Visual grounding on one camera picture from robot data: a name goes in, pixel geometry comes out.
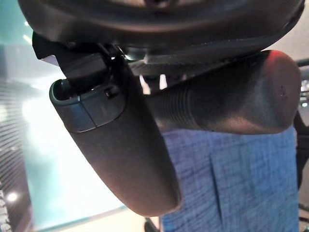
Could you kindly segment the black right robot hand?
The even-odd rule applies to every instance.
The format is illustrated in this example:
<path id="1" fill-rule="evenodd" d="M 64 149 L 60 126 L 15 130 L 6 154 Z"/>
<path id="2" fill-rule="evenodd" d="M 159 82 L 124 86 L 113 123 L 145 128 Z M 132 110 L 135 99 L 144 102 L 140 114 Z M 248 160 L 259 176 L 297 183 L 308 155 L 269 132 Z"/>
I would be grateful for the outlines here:
<path id="1" fill-rule="evenodd" d="M 276 134 L 301 76 L 268 47 L 303 0 L 21 0 L 36 57 L 65 75 L 49 98 L 111 192 L 144 217 L 182 202 L 163 130 Z"/>

